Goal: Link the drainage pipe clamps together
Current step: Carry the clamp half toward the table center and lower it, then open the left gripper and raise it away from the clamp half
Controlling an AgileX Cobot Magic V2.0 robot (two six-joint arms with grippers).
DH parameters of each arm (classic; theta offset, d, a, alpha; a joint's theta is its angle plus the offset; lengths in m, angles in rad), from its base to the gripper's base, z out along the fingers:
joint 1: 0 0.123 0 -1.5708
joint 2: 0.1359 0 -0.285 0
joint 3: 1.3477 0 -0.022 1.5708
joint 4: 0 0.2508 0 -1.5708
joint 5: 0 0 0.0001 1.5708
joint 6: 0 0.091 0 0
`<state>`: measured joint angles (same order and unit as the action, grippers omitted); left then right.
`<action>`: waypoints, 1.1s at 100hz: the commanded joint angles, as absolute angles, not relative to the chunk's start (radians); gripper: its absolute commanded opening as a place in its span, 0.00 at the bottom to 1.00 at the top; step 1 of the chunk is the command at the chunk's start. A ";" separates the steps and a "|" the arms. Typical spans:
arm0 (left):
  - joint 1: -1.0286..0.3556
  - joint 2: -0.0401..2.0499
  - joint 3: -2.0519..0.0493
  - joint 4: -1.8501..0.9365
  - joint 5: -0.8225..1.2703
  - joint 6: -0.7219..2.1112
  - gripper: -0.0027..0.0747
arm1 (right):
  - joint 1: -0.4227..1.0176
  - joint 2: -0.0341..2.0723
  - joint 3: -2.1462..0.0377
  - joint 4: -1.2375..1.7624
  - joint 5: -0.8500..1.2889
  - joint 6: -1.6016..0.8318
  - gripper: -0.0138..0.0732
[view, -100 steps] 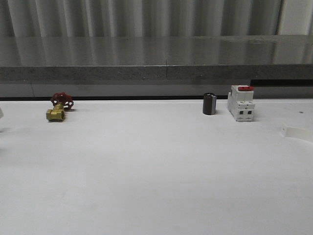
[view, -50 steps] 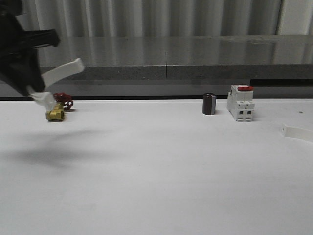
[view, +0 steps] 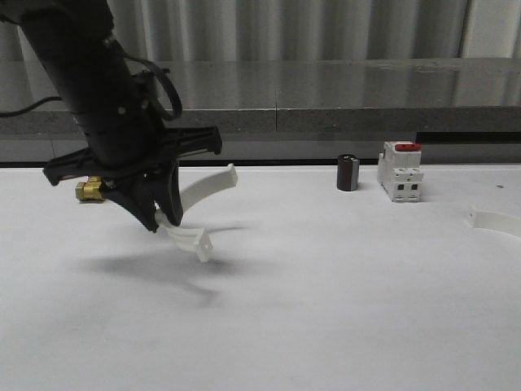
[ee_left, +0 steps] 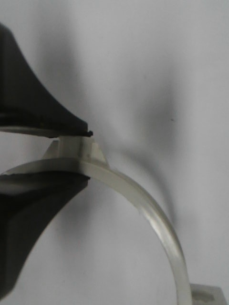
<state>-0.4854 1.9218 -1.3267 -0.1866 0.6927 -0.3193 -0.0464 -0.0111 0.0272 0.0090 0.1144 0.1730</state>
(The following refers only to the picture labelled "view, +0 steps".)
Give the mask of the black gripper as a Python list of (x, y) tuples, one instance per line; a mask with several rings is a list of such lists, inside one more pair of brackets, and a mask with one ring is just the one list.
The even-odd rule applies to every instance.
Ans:
[[(47, 180), (56, 186), (66, 179), (99, 176), (103, 197), (131, 213), (151, 232), (159, 227), (155, 202), (170, 224), (182, 222), (177, 158), (201, 152), (218, 155), (222, 147), (216, 126), (103, 125), (86, 128), (85, 138), (87, 148), (46, 163), (43, 173)], [(144, 182), (146, 174), (151, 192)]]

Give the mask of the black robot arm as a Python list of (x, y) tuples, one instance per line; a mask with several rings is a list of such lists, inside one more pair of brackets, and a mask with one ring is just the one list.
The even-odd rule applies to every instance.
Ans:
[(165, 126), (182, 114), (177, 90), (151, 61), (142, 72), (130, 72), (131, 57), (113, 35), (106, 2), (4, 1), (1, 19), (21, 28), (87, 142), (46, 163), (50, 184), (97, 176), (101, 196), (149, 231), (157, 230), (157, 211), (180, 225), (178, 160), (219, 153), (218, 128)]

